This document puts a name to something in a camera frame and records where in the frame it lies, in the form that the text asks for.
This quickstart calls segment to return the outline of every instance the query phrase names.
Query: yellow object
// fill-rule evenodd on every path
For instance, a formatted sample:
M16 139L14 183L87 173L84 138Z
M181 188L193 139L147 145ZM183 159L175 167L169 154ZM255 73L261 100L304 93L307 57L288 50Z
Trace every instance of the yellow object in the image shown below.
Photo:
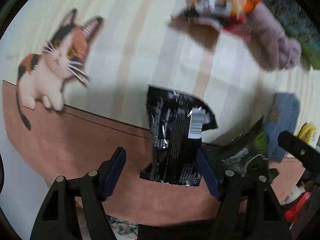
M313 126L312 123L305 123L301 127L297 137L304 141L306 144L310 144L315 140L316 132L317 129Z

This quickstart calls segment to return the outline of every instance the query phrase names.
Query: cat ear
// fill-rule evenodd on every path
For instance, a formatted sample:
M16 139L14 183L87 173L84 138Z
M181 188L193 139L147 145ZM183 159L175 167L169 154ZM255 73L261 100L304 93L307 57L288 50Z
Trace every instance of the cat ear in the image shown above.
M102 25L103 19L99 16L96 18L93 18L86 22L86 24L82 27L82 31L85 35L87 43L91 41L91 39L94 37L94 35L99 30L100 26Z
M75 18L76 18L76 14L77 14L77 9L73 8L72 10L70 10L63 18L63 20L61 21L60 26L61 27L66 27L68 25L71 25L74 23Z

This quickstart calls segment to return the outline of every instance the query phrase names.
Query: stuffed cat toy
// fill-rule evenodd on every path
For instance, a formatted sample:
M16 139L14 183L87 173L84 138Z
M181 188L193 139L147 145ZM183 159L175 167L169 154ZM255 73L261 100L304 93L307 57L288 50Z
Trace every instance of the stuffed cat toy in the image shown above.
M58 31L43 47L43 53L29 54L18 70L16 99L20 117L25 126L31 125L22 113L23 106L34 109L36 99L46 108L61 111L64 106L64 82L76 77L83 85L88 76L82 71L92 38L102 26L103 19L94 17L83 26L74 20L77 10L72 9L63 18Z

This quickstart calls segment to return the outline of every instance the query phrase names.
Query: pink towel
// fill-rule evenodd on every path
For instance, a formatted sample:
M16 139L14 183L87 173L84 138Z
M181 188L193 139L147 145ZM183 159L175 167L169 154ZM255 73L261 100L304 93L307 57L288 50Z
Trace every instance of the pink towel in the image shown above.
M267 53L271 69L292 68L299 63L300 43L285 35L281 24L264 3L259 3L248 15L248 23L252 27L252 35L258 38Z

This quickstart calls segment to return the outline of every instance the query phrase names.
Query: black snack bag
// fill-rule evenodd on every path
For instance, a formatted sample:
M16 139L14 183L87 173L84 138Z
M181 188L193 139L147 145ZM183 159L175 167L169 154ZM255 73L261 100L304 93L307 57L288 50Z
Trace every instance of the black snack bag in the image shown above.
M212 110L201 100L177 91L149 87L147 110L153 137L153 161L141 179L199 186L194 160L201 131L218 128Z

